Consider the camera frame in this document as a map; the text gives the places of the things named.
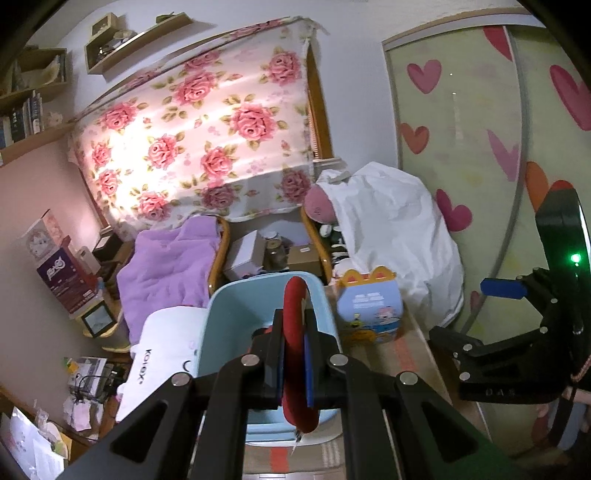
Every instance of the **wooden window frame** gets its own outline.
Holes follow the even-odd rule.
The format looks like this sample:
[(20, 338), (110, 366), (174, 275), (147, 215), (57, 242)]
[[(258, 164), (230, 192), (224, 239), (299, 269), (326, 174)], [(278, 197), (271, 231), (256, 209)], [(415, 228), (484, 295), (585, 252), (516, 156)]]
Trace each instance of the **wooden window frame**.
[(329, 121), (326, 116), (324, 96), (322, 95), (322, 84), (320, 83), (316, 59), (314, 58), (314, 52), (311, 46), (308, 48), (306, 63), (308, 71), (310, 133), (314, 135), (316, 140), (314, 160), (333, 158), (335, 155), (330, 139)]

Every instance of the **purple box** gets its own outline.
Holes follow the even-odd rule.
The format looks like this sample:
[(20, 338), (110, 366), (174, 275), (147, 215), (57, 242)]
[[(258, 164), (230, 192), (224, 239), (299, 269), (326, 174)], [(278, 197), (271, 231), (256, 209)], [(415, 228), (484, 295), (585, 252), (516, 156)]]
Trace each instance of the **purple box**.
[(74, 313), (95, 295), (95, 285), (84, 271), (76, 268), (67, 247), (60, 247), (37, 269), (37, 273), (51, 292)]

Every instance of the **blue plastic basket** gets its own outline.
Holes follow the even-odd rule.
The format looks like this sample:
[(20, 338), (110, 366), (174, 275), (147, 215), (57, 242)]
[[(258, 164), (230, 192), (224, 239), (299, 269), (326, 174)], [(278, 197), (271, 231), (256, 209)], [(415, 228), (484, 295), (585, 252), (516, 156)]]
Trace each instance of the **blue plastic basket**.
[[(338, 341), (335, 319), (320, 280), (306, 272), (284, 272), (239, 280), (220, 288), (213, 295), (198, 362), (198, 375), (218, 372), (233, 358), (244, 355), (251, 345), (252, 332), (273, 323), (276, 309), (283, 308), (285, 285), (291, 277), (301, 277), (310, 290), (310, 299), (320, 332)], [(320, 413), (320, 424), (337, 410)], [(294, 440), (296, 428), (283, 416), (283, 409), (248, 413), (247, 442)]]

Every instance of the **white box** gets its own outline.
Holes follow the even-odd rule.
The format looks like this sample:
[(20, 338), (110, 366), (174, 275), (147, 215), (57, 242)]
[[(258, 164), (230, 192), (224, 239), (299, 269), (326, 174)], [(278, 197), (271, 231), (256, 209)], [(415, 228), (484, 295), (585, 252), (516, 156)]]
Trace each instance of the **white box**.
[(236, 281), (257, 275), (262, 270), (265, 243), (257, 230), (234, 240), (223, 268), (228, 280)]

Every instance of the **white sheet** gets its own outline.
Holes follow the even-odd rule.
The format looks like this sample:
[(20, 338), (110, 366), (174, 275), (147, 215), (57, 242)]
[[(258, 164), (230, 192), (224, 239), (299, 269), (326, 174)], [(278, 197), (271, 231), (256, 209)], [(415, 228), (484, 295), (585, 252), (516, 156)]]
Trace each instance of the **white sheet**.
[(402, 297), (421, 327), (444, 326), (463, 304), (464, 271), (456, 243), (421, 180), (371, 162), (348, 180), (321, 173), (356, 269), (384, 265), (397, 273)]

